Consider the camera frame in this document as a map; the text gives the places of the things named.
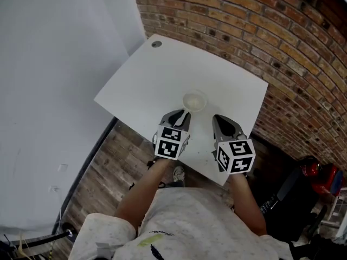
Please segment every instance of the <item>person's right arm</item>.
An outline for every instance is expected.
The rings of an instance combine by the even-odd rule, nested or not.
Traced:
[[[266,235],[264,216],[255,202],[246,177],[242,173],[231,175],[230,177],[235,214],[253,233],[258,236]]]

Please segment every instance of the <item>white marker cube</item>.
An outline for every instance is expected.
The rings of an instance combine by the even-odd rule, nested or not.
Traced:
[[[228,174],[248,172],[255,159],[252,140],[218,143],[217,161]]]
[[[171,127],[158,126],[155,156],[177,160],[184,151],[189,133]]]

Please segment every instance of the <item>forearm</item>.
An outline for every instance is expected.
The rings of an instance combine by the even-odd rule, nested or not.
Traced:
[[[137,230],[153,201],[170,161],[159,159],[154,163],[122,199],[115,213],[116,217],[127,220]]]
[[[230,186],[234,198],[235,214],[258,236],[266,234],[266,224],[246,177],[241,174],[231,176]]]

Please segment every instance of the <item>wooden floor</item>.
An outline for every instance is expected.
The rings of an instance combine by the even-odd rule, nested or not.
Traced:
[[[280,150],[263,145],[253,139],[256,160],[250,177],[250,184],[258,193],[261,201],[281,178],[290,172],[293,160]],[[150,142],[135,131],[118,121],[106,138],[95,158],[79,182],[69,204],[62,216],[62,223],[69,222],[79,231],[86,216],[90,213],[114,215],[119,202],[129,187],[146,172],[146,164],[153,159],[153,148]],[[232,206],[232,194],[229,182],[219,186],[185,167],[186,185],[209,189],[222,198],[224,203]],[[265,180],[266,186],[259,186],[259,179]],[[164,176],[163,182],[172,181],[172,169]],[[54,244],[53,259],[67,259],[72,243],[66,238]]]

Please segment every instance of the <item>shirt sleeve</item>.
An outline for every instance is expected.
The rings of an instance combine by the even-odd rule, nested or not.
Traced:
[[[89,214],[77,235],[69,260],[111,259],[118,247],[135,237],[135,228],[126,220],[99,213]]]
[[[270,235],[263,235],[260,236],[260,238],[263,240],[264,243],[266,243],[268,246],[272,247],[274,251],[276,251],[280,259],[293,260],[291,250],[287,243],[281,242],[280,240],[276,240]]]

